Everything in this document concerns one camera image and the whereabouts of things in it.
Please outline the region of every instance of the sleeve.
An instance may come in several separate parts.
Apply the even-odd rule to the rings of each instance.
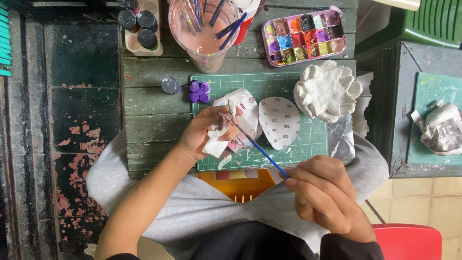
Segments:
[[[140,259],[136,257],[134,254],[123,253],[123,254],[113,255],[106,260],[140,260]]]
[[[380,245],[376,242],[354,242],[335,234],[326,234],[321,238],[320,256],[321,260],[384,260]]]

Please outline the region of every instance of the hand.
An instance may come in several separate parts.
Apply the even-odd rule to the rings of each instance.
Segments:
[[[286,179],[286,186],[296,193],[295,210],[301,219],[352,241],[377,241],[355,201],[356,192],[342,161],[317,155],[286,169],[286,173],[291,177]]]
[[[227,105],[207,107],[202,109],[199,114],[191,120],[183,134],[181,135],[178,146],[192,156],[192,160],[198,161],[207,157],[208,154],[202,152],[205,144],[208,141],[207,127],[217,124],[219,112],[228,113]],[[241,116],[242,111],[236,107],[236,116]],[[237,134],[237,128],[231,125],[228,131],[218,138],[219,141],[230,141]]]

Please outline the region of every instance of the newspaper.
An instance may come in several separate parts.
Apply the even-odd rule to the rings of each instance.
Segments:
[[[424,120],[417,110],[411,117],[422,132],[420,141],[436,155],[456,155],[462,153],[461,112],[453,103],[442,105],[436,100],[433,110]]]

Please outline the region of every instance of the pink dirty water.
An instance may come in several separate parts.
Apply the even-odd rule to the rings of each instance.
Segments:
[[[227,25],[218,17],[215,25],[210,27],[209,22],[212,16],[212,13],[205,13],[205,26],[202,28],[202,32],[196,35],[190,33],[186,25],[182,26],[180,41],[184,46],[200,54],[212,54],[220,51],[220,46],[226,40],[228,34],[223,36],[220,40],[217,39],[216,34],[226,28]]]

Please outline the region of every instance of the red plastic stool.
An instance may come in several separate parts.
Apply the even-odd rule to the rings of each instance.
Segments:
[[[385,260],[441,260],[441,233],[412,224],[374,224]]]

